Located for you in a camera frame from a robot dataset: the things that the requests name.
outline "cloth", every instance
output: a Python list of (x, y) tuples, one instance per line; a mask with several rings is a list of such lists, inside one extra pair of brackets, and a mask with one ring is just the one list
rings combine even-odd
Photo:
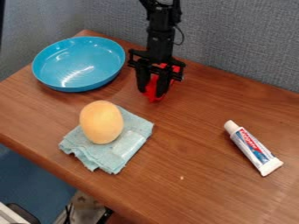
[(153, 124), (119, 107), (124, 118), (124, 129), (112, 143), (92, 143), (77, 126), (63, 138), (60, 149), (73, 153), (91, 171), (100, 168), (117, 174), (152, 135)]

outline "cable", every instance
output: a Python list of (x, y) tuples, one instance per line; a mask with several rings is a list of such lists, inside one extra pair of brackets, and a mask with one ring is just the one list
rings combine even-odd
[(176, 30), (178, 30), (178, 31), (180, 32), (180, 34), (182, 34), (182, 43), (178, 44), (178, 43), (173, 42), (173, 44), (178, 45), (178, 46), (180, 46), (180, 45), (183, 44), (183, 41), (184, 41), (184, 34), (183, 34), (183, 30), (182, 30), (182, 28), (180, 28), (178, 25), (175, 26), (175, 28), (176, 28)]

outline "toothpaste cap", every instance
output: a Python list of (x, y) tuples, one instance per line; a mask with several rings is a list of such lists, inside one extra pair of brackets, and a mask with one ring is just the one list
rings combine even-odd
[(224, 123), (224, 129), (230, 135), (238, 130), (238, 128), (239, 126), (231, 120)]

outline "floor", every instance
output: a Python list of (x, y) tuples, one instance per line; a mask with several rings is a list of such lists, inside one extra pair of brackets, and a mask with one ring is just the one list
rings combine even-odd
[[(71, 203), (73, 205), (71, 224), (96, 224), (105, 208), (84, 192), (76, 192)], [(63, 224), (65, 217), (67, 212), (63, 211), (53, 224)]]

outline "wooden table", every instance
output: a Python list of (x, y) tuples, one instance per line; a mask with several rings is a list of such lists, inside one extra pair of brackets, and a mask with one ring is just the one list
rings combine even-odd
[[(79, 36), (105, 37), (93, 31)], [(112, 39), (125, 50), (137, 48)], [(135, 223), (298, 224), (299, 94), (184, 62), (186, 80), (159, 103), (137, 92), (128, 66), (108, 86), (77, 94), (47, 88), (27, 66), (0, 83), (0, 142)], [(116, 176), (88, 171), (57, 147), (96, 100), (155, 123)], [(284, 161), (266, 178), (224, 132), (228, 119)]]

